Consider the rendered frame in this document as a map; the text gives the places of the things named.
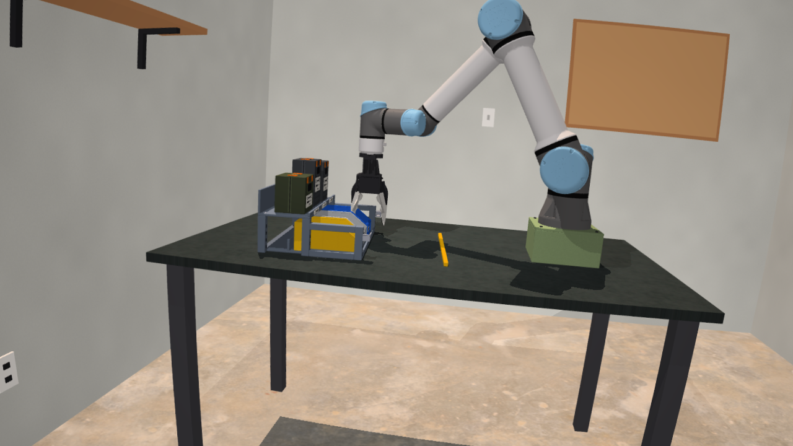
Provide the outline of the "olive green storage case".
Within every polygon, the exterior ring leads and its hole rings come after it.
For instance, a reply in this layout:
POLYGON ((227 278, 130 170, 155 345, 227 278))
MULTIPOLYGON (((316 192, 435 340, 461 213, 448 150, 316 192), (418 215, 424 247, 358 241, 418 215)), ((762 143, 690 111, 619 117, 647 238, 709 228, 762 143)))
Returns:
POLYGON ((313 174, 275 176, 274 212, 306 214, 313 207, 313 174))

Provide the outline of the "grey metal shelf rack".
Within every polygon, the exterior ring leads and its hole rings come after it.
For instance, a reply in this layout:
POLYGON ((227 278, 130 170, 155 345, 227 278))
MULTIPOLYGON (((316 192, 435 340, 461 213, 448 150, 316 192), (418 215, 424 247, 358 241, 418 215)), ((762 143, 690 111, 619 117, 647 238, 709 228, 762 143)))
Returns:
POLYGON ((376 211, 376 206, 358 205, 360 211, 369 211, 371 227, 369 235, 367 235, 364 234, 364 226, 360 225, 335 225, 312 222, 312 217, 318 214, 318 212, 327 205, 351 206, 351 204, 346 203, 335 203, 335 195, 321 201, 306 214, 281 214, 281 212, 274 212, 274 199, 275 184, 258 190, 258 252, 292 252, 300 253, 301 256, 362 260, 369 245, 369 241, 372 239, 375 232, 375 217, 380 217, 382 215, 380 211, 376 211), (268 216, 290 217, 292 218, 292 225, 267 243, 268 216), (301 251, 294 250, 294 221, 298 219, 302 219, 301 251), (311 230, 355 232, 354 252, 310 249, 311 230))

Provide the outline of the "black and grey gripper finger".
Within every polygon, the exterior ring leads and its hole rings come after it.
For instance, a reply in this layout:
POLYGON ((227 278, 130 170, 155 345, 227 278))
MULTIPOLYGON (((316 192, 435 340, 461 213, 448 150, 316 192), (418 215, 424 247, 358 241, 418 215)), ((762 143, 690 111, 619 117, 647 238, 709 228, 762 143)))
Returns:
MULTIPOLYGON (((356 181, 355 181, 356 184, 356 181)), ((362 194, 359 193, 359 187, 357 188, 357 192, 355 192, 355 184, 351 190, 351 211, 355 214, 355 211, 359 208, 359 201, 362 199, 362 194), (356 200, 356 201, 355 201, 356 200)))
POLYGON ((388 190, 387 186, 385 185, 385 181, 382 181, 382 186, 380 187, 380 194, 377 194, 377 201, 380 204, 380 213, 382 217, 382 225, 385 225, 386 214, 387 214, 387 201, 388 201, 388 190))

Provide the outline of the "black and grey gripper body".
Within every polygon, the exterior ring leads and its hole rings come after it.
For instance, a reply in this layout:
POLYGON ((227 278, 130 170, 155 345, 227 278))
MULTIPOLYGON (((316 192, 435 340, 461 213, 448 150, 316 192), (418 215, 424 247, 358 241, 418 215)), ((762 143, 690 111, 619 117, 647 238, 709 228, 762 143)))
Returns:
POLYGON ((383 177, 382 174, 377 174, 376 160, 383 159, 383 154, 369 156, 369 154, 359 153, 359 157, 363 157, 363 167, 362 172, 356 175, 355 192, 359 187, 361 194, 380 194, 383 177))

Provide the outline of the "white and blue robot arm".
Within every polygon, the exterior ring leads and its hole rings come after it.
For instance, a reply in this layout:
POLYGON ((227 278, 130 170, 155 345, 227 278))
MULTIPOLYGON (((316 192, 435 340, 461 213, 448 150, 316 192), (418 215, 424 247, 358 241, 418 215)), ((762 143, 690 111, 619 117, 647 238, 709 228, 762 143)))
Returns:
POLYGON ((488 0, 478 14, 478 26, 486 36, 482 46, 418 110, 387 109, 385 102, 363 102, 359 151, 382 154, 387 145, 385 134, 432 135, 438 123, 499 63, 504 63, 537 141, 533 152, 548 187, 538 223, 559 229, 591 229, 587 198, 593 149, 580 144, 577 135, 567 130, 533 50, 535 35, 526 12, 516 0, 488 0))

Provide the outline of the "yellow vertical bar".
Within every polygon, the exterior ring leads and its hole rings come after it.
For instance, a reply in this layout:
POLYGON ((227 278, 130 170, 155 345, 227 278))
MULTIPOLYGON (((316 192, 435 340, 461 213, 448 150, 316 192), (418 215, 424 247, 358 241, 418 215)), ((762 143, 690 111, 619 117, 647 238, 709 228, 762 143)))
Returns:
POLYGON ((442 259, 444 260, 444 266, 448 266, 447 252, 445 252, 444 239, 442 239, 441 232, 438 233, 438 237, 439 237, 439 243, 440 243, 440 250, 441 250, 441 253, 442 253, 442 259))

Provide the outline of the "dark grey tool case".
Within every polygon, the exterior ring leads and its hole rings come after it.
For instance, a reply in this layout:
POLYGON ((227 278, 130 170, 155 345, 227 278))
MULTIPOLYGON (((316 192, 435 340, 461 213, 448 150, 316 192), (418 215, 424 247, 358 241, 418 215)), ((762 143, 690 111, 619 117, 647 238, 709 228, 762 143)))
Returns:
POLYGON ((313 158, 292 160, 292 172, 313 174, 313 206, 318 205, 320 203, 321 160, 313 158))
POLYGON ((329 160, 321 160, 320 201, 328 198, 328 165, 329 160))

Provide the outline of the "yellow open bin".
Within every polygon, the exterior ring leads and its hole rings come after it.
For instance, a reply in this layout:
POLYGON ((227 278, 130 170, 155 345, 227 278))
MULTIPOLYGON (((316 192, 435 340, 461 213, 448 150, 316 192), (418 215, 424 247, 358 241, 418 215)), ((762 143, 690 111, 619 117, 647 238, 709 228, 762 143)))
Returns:
MULTIPOLYGON (((334 217, 312 217, 312 222, 353 225, 347 219, 334 217)), ((354 252, 355 232, 332 232, 311 230, 310 249, 354 252)), ((301 251, 301 219, 294 221, 294 250, 301 251)))

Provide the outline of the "blue bin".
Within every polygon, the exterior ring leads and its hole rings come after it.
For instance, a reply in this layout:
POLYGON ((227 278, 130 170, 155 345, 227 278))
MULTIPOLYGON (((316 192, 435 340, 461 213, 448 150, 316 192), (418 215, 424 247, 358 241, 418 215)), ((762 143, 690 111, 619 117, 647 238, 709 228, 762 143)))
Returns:
MULTIPOLYGON (((353 211, 351 211, 350 206, 327 205, 325 208, 321 209, 321 211, 343 211, 343 212, 352 212, 352 214, 354 214, 353 211)), ((359 208, 357 209, 357 211, 355 211, 354 215, 357 218, 359 218, 359 220, 362 221, 364 225, 367 225, 367 234, 369 235, 370 227, 371 227, 371 219, 369 219, 367 215, 363 214, 363 212, 360 211, 359 208)))

